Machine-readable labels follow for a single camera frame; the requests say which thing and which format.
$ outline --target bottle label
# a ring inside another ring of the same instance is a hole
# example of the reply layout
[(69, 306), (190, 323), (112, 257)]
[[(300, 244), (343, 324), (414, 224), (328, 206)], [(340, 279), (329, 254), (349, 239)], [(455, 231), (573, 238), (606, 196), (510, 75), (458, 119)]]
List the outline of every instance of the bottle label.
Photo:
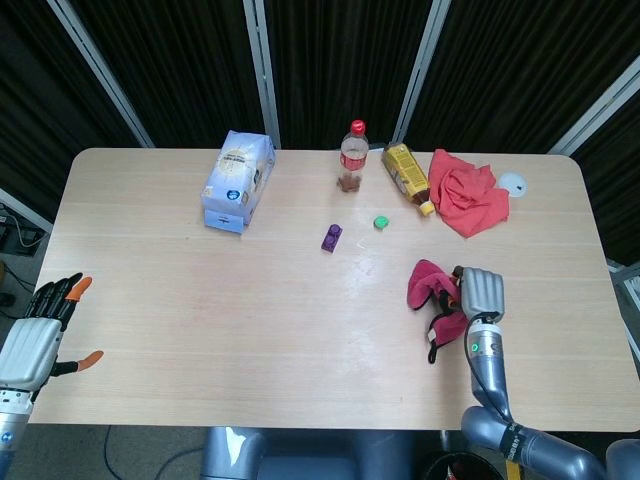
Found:
[(344, 153), (340, 154), (340, 163), (344, 168), (355, 172), (356, 170), (360, 170), (364, 167), (364, 163), (367, 160), (367, 156), (365, 155), (362, 158), (349, 158)]

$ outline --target green bottle cap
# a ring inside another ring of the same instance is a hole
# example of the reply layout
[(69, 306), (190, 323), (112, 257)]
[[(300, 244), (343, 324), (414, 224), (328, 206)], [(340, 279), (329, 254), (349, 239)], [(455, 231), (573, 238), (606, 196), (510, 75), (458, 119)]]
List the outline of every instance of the green bottle cap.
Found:
[(376, 217), (376, 219), (373, 221), (373, 226), (376, 227), (378, 230), (382, 230), (387, 225), (389, 225), (389, 219), (382, 215), (380, 215), (379, 217)]

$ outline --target red bottle cap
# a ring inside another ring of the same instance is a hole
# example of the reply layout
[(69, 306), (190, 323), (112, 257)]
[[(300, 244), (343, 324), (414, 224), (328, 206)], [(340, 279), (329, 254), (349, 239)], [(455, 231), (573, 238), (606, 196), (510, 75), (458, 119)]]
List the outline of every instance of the red bottle cap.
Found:
[(351, 133), (354, 135), (364, 135), (365, 125), (362, 120), (354, 120), (351, 122)]

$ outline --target clear plastic bottle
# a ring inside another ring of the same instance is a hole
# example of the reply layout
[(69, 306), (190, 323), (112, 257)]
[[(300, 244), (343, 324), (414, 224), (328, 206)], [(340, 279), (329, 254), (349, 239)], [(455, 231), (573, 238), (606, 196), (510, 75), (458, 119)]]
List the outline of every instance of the clear plastic bottle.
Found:
[(364, 135), (364, 131), (364, 122), (354, 120), (351, 122), (351, 131), (342, 140), (338, 185), (343, 192), (360, 190), (362, 169), (367, 161), (367, 153), (369, 153), (369, 141)]

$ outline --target yellow bottle cap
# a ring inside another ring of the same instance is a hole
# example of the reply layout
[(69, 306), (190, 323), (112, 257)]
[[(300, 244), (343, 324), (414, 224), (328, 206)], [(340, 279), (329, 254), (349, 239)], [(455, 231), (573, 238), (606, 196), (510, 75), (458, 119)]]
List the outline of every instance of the yellow bottle cap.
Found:
[(426, 217), (427, 215), (430, 215), (431, 213), (434, 212), (434, 210), (436, 209), (436, 207), (433, 206), (433, 203), (431, 202), (424, 202), (422, 205), (420, 205), (420, 211), (422, 212), (422, 214)]

